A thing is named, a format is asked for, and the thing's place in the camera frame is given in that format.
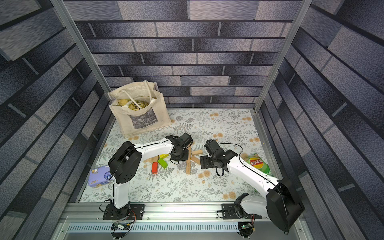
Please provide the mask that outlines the yellow block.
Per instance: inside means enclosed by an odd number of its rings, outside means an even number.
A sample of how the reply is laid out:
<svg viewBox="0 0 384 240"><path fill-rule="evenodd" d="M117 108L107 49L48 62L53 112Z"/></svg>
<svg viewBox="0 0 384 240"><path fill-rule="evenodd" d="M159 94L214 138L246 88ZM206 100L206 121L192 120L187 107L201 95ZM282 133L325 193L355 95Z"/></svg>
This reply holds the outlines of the yellow block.
<svg viewBox="0 0 384 240"><path fill-rule="evenodd" d="M169 156L169 154L159 155L159 158L164 159L164 158L166 158L168 156Z"/></svg>

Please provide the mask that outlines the green block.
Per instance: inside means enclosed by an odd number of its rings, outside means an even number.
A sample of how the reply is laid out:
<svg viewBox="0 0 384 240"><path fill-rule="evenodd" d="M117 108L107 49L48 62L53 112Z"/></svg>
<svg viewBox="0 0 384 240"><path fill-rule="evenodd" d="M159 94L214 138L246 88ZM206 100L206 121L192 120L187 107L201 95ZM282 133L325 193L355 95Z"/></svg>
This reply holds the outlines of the green block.
<svg viewBox="0 0 384 240"><path fill-rule="evenodd" d="M162 159L162 158L158 159L158 164L159 164L163 169L166 169L166 168L168 167L168 163L167 163L164 159Z"/></svg>

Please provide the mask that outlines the red block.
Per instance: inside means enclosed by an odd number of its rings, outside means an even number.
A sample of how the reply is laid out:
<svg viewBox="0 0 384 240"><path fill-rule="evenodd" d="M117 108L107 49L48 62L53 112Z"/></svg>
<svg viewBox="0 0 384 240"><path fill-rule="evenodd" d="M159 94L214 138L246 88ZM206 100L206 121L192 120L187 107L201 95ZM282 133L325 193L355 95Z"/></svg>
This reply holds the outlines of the red block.
<svg viewBox="0 0 384 240"><path fill-rule="evenodd" d="M159 163L158 162L153 162L152 163L152 174L157 174L159 170Z"/></svg>

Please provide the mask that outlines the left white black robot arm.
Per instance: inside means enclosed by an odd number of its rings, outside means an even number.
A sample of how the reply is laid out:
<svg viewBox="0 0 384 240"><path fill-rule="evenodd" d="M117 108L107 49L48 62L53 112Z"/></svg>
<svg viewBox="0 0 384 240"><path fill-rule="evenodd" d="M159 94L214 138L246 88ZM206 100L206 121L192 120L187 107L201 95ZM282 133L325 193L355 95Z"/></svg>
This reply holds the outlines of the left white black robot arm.
<svg viewBox="0 0 384 240"><path fill-rule="evenodd" d="M159 155L170 154L174 161L188 159L188 148L193 138L188 133L178 136L166 136L164 139L143 145L125 142L109 160L108 166L114 183L113 197L107 206L104 220L122 219L131 212L129 198L129 182L134 178L142 160Z"/></svg>

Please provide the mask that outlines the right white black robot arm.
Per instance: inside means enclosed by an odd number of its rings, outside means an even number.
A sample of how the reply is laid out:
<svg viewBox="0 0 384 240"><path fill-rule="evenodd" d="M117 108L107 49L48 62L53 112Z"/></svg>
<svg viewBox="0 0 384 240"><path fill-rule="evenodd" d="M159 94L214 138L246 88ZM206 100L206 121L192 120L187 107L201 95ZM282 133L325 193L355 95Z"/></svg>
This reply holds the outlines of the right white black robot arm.
<svg viewBox="0 0 384 240"><path fill-rule="evenodd" d="M267 217L277 228L287 233L305 207L290 179L279 180L248 165L237 153L225 151L215 141L205 145L207 156L201 156L202 169L222 169L223 172L240 177L264 198L263 201L242 194L234 202L232 210L223 210L223 217L236 216L246 219L251 215Z"/></svg>

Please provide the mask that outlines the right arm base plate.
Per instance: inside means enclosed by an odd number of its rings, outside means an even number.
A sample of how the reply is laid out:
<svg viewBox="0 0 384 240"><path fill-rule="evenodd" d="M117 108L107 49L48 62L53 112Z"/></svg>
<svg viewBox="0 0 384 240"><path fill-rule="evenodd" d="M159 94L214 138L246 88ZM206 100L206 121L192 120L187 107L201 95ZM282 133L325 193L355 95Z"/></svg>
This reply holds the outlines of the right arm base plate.
<svg viewBox="0 0 384 240"><path fill-rule="evenodd" d="M235 204L222 204L221 210L217 211L217 217L224 220L259 220L263 218L259 215L247 214L240 205Z"/></svg>

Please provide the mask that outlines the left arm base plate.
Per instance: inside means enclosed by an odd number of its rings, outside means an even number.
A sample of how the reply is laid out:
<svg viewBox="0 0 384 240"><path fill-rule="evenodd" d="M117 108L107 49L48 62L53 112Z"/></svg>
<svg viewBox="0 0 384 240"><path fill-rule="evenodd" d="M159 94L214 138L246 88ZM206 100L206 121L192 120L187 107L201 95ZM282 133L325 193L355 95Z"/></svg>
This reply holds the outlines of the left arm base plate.
<svg viewBox="0 0 384 240"><path fill-rule="evenodd" d="M117 209L113 204L108 204L103 211L103 220L142 220L145 206L144 204L127 204L121 209Z"/></svg>

